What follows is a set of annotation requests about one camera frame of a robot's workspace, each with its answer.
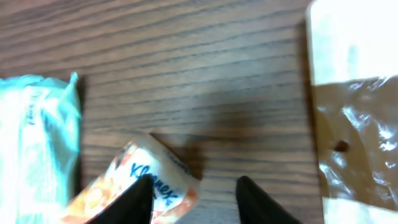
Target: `food packet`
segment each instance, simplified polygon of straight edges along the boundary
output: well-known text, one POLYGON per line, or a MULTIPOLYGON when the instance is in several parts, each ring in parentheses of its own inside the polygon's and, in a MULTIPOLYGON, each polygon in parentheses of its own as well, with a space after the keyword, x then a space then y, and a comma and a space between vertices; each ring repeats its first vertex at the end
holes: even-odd
POLYGON ((326 224, 398 222, 396 9, 388 0, 308 9, 326 224))
POLYGON ((130 141, 108 170, 72 200, 62 223, 86 223, 106 209, 140 177, 154 179, 152 224, 175 223, 199 201, 199 181, 153 137, 130 141))
POLYGON ((2 223, 57 223, 74 196, 79 155, 77 74, 70 83, 24 75, 0 79, 2 223))

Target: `snack package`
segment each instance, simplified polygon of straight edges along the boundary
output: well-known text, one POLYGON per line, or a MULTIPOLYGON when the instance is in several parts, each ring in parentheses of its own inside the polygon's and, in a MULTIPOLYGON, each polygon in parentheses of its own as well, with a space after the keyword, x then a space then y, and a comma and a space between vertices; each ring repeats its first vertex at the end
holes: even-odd
POLYGON ((326 224, 398 222, 396 9, 390 0, 308 9, 326 224))
POLYGON ((152 224, 175 223, 199 201, 199 181, 188 167, 146 134, 129 142, 105 174, 72 200, 61 221, 90 221, 145 174, 154 179, 152 224))
POLYGON ((70 83, 24 75, 0 79, 2 223, 57 223, 74 196, 79 155, 77 74, 70 83))

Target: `wooden surface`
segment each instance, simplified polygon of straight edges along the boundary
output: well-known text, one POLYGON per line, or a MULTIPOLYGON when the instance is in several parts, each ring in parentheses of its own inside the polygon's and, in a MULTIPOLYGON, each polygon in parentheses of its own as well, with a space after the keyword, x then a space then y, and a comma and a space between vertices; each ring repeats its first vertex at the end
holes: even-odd
POLYGON ((181 223, 239 223, 252 177, 323 223, 304 14, 310 0, 2 0, 0 72, 81 76, 83 185, 135 131, 203 179, 181 223))

